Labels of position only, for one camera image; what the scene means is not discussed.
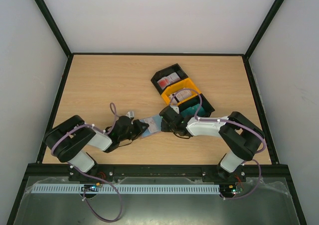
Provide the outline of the black bin with red cards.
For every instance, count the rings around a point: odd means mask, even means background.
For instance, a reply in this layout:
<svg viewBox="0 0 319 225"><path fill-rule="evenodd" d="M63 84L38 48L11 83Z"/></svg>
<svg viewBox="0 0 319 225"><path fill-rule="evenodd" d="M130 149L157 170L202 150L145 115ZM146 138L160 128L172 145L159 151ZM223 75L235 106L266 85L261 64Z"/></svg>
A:
<svg viewBox="0 0 319 225"><path fill-rule="evenodd" d="M151 83L161 95L168 86L186 78L188 78L188 75L180 67L180 65L173 64L169 67L157 71L151 78Z"/></svg>

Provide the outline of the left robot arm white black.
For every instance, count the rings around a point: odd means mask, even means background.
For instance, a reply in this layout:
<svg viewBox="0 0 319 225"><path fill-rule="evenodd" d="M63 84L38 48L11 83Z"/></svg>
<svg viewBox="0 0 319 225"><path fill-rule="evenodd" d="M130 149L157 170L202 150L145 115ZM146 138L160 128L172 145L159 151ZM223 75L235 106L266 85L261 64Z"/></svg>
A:
<svg viewBox="0 0 319 225"><path fill-rule="evenodd" d="M87 173L96 161L83 150L86 145L110 153L119 148L122 141L141 137L148 127L145 122L123 115L112 126L100 130L74 115L47 132L43 142L61 163L69 163Z"/></svg>

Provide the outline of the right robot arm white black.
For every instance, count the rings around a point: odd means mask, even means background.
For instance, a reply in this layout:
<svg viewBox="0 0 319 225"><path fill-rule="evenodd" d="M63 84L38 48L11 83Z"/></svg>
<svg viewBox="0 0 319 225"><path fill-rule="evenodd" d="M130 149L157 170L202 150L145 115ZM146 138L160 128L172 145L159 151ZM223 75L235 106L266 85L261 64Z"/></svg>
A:
<svg viewBox="0 0 319 225"><path fill-rule="evenodd" d="M217 175L223 181L230 180L240 165L252 161L255 154L267 147L263 131L239 112L217 118L182 116L173 107L167 106L159 115L163 132L185 139L205 135L224 140L230 151L217 165Z"/></svg>

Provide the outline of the brown leather card holder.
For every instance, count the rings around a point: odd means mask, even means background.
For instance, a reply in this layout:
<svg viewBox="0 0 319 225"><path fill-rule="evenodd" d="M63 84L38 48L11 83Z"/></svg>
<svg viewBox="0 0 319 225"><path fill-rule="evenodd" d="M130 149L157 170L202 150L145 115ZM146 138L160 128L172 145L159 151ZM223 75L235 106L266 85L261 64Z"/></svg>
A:
<svg viewBox="0 0 319 225"><path fill-rule="evenodd" d="M140 119L140 122L143 122L149 125L146 131L142 133L141 138L146 138L146 137L155 135L157 133L160 133L161 121L162 121L162 118L159 114Z"/></svg>

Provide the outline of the white pink credit card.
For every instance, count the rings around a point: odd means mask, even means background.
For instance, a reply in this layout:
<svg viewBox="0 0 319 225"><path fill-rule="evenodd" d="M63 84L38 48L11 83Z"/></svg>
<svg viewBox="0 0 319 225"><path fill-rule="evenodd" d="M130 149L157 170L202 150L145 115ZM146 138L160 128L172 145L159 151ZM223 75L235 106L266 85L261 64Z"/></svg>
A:
<svg viewBox="0 0 319 225"><path fill-rule="evenodd" d="M152 117L145 118L144 121L149 124L148 130L151 134L159 132L156 121Z"/></svg>

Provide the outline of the black bin with teal cards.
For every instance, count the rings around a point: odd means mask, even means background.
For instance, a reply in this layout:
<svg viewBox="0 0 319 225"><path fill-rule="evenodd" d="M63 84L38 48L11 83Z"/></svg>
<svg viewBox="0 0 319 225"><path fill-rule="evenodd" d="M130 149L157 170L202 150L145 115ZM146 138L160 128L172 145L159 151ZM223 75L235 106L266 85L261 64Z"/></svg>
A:
<svg viewBox="0 0 319 225"><path fill-rule="evenodd" d="M185 117L187 115L194 116L197 109L199 109L197 116L199 117L210 117L210 115L215 111L215 108L210 104L203 94L200 94L202 99L202 104L200 106L199 96L195 96L181 104L178 105L179 113Z"/></svg>

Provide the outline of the white pink card stack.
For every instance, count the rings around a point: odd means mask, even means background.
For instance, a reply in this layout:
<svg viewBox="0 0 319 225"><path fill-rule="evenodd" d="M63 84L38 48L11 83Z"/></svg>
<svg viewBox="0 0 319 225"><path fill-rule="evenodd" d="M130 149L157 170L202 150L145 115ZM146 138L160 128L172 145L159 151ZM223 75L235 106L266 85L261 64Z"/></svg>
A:
<svg viewBox="0 0 319 225"><path fill-rule="evenodd" d="M170 105L177 105L178 103L190 98L193 95L191 90L183 88L180 92L172 93L168 96Z"/></svg>

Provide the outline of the yellow plastic bin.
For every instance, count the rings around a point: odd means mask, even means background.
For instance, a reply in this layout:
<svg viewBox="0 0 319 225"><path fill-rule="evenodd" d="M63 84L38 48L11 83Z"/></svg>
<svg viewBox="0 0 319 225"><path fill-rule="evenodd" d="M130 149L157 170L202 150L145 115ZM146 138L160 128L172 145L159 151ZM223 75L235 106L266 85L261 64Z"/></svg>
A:
<svg viewBox="0 0 319 225"><path fill-rule="evenodd" d="M167 105L179 106L200 94L200 89L190 79L186 78L168 85L160 94Z"/></svg>

